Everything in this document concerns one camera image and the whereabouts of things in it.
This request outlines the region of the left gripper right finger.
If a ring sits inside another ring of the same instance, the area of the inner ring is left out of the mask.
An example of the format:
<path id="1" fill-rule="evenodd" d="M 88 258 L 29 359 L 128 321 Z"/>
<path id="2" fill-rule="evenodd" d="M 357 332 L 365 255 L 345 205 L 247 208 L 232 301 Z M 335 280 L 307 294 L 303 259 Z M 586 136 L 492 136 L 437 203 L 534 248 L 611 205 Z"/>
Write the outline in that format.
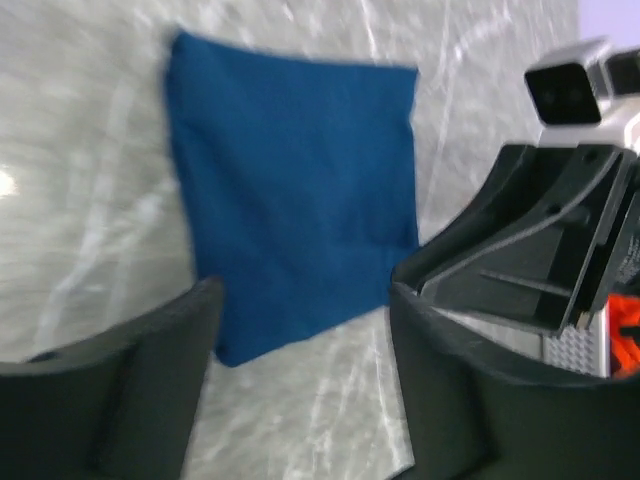
<path id="1" fill-rule="evenodd" d="M 635 479 L 639 379 L 520 355 L 390 290 L 412 479 Z"/>

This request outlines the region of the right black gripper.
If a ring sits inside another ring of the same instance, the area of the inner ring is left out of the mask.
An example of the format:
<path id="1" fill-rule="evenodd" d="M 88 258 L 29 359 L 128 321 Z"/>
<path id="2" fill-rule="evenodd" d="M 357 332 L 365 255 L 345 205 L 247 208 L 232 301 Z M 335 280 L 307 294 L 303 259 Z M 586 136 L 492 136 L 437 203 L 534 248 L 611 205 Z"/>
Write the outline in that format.
<path id="1" fill-rule="evenodd" d="M 608 144 L 504 145 L 481 189 L 392 279 L 427 304 L 535 333 L 639 295 L 639 159 Z"/>

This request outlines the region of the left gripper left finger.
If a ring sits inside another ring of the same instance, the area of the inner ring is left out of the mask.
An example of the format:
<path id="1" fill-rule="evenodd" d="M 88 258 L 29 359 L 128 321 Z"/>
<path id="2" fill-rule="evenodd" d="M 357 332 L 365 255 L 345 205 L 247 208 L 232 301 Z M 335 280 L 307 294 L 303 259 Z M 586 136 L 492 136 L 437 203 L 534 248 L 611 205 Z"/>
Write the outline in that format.
<path id="1" fill-rule="evenodd" d="M 93 337 L 2 364 L 2 478 L 180 478 L 223 296 L 208 278 Z"/>

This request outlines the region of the blue t shirt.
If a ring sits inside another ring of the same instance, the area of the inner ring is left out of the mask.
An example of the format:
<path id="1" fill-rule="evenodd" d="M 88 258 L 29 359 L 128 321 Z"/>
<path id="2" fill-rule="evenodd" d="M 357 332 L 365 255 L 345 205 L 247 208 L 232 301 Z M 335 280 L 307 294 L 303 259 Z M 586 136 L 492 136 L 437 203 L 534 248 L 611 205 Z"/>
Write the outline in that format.
<path id="1" fill-rule="evenodd" d="M 226 294 L 229 367 L 388 301 L 419 244 L 413 67 L 312 61 L 188 32 L 164 76 L 195 270 Z"/>

